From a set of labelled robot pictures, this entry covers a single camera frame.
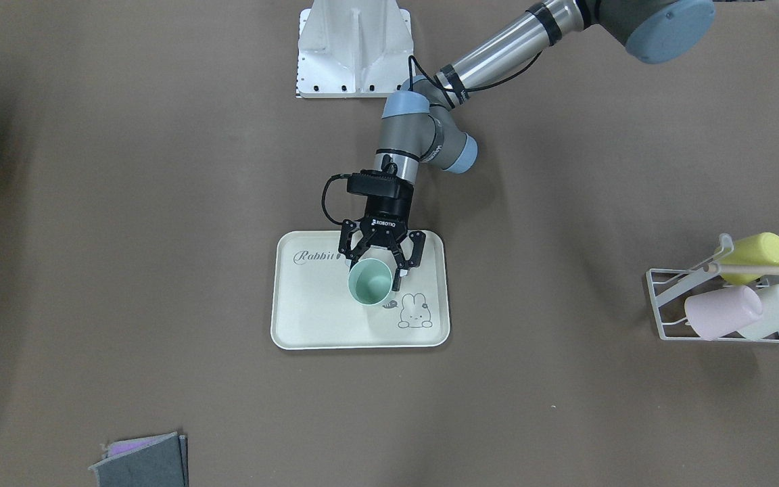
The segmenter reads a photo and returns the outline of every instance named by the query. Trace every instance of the mint green cup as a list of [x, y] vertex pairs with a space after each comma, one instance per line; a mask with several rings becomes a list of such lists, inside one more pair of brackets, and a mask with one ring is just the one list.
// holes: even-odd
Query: mint green cup
[[350, 268], [347, 289], [356, 302], [365, 306], [384, 303], [392, 293], [393, 273], [380, 259], [362, 259]]

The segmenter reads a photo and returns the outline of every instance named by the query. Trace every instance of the tray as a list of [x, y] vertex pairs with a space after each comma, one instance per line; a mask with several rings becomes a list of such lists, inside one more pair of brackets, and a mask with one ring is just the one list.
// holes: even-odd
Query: tray
[[[348, 268], [338, 254], [338, 231], [292, 231], [279, 240], [270, 335], [285, 350], [438, 346], [449, 336], [449, 299], [443, 241], [426, 233], [420, 267], [381, 306], [350, 297]], [[411, 251], [405, 240], [405, 255]], [[387, 250], [364, 258], [390, 262]]]

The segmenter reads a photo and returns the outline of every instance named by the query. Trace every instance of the black cable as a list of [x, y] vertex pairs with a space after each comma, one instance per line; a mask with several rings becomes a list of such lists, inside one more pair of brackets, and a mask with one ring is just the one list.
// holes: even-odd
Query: black cable
[[535, 62], [537, 62], [537, 59], [539, 59], [541, 53], [543, 53], [543, 51], [538, 52], [537, 55], [535, 55], [531, 59], [531, 62], [529, 62], [529, 64], [527, 66], [525, 66], [524, 68], [519, 69], [519, 71], [516, 74], [508, 76], [508, 77], [504, 78], [503, 80], [498, 81], [497, 83], [492, 83], [491, 85], [486, 85], [484, 87], [472, 87], [472, 89], [467, 89], [467, 92], [468, 93], [472, 93], [472, 92], [476, 92], [476, 91], [483, 91], [483, 90], [486, 90], [486, 89], [492, 89], [492, 87], [495, 87], [495, 86], [507, 83], [507, 81], [510, 81], [511, 79], [515, 78], [517, 75], [525, 73], [525, 71], [528, 71], [528, 68], [531, 68], [531, 66], [533, 66], [535, 64]]
[[[526, 65], [522, 69], [519, 69], [519, 71], [517, 71], [516, 74], [510, 75], [510, 76], [504, 78], [503, 80], [497, 81], [497, 83], [492, 83], [492, 84], [489, 84], [489, 85], [486, 85], [486, 86], [482, 86], [482, 87], [472, 87], [472, 89], [467, 89], [467, 92], [468, 93], [473, 93], [473, 92], [477, 92], [477, 91], [483, 91], [483, 90], [486, 90], [486, 89], [493, 89], [495, 86], [502, 85], [504, 83], [507, 83], [507, 81], [513, 80], [513, 78], [515, 78], [516, 76], [519, 76], [520, 74], [525, 73], [525, 71], [528, 71], [528, 68], [531, 68], [531, 66], [533, 66], [534, 62], [537, 62], [537, 59], [539, 59], [541, 53], [543, 53], [543, 51], [538, 52], [537, 55], [535, 55], [531, 59], [531, 61], [528, 62], [528, 65]], [[409, 75], [409, 80], [410, 80], [409, 81], [410, 87], [408, 89], [410, 89], [410, 90], [414, 89], [414, 71], [411, 68], [411, 64], [413, 64], [414, 66], [417, 66], [417, 70], [424, 77], [426, 77], [426, 79], [429, 80], [429, 83], [431, 83], [431, 85], [433, 87], [435, 87], [436, 89], [441, 90], [443, 93], [455, 93], [454, 91], [452, 91], [452, 89], [445, 89], [445, 87], [441, 86], [438, 83], [438, 81], [437, 81], [437, 76], [435, 76], [435, 79], [432, 79], [431, 77], [429, 77], [429, 75], [426, 74], [426, 70], [423, 69], [423, 66], [420, 65], [420, 61], [417, 61], [417, 57], [413, 56], [413, 55], [408, 56], [408, 75]]]
[[333, 184], [333, 181], [338, 179], [348, 179], [350, 178], [350, 175], [334, 175], [330, 176], [330, 179], [327, 179], [327, 184], [324, 185], [324, 194], [321, 196], [321, 208], [324, 210], [324, 215], [327, 217], [327, 219], [333, 224], [341, 226], [341, 222], [337, 222], [333, 219], [332, 216], [330, 216], [330, 212], [327, 212], [327, 191], [330, 189], [330, 185]]

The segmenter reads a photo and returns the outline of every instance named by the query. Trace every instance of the wooden stick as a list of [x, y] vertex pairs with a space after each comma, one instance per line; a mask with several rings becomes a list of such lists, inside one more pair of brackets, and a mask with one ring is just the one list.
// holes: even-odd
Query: wooden stick
[[731, 265], [712, 262], [705, 266], [705, 272], [717, 274], [760, 274], [779, 275], [779, 266], [776, 265]]

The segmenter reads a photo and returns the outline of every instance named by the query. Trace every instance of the white cup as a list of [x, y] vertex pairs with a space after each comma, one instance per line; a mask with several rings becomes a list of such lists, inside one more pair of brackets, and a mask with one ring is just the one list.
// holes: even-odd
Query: white cup
[[758, 321], [763, 303], [753, 289], [732, 286], [688, 297], [684, 312], [696, 335], [714, 340]]
[[779, 284], [757, 291], [763, 302], [763, 317], [738, 330], [738, 334], [749, 340], [761, 340], [779, 331]]

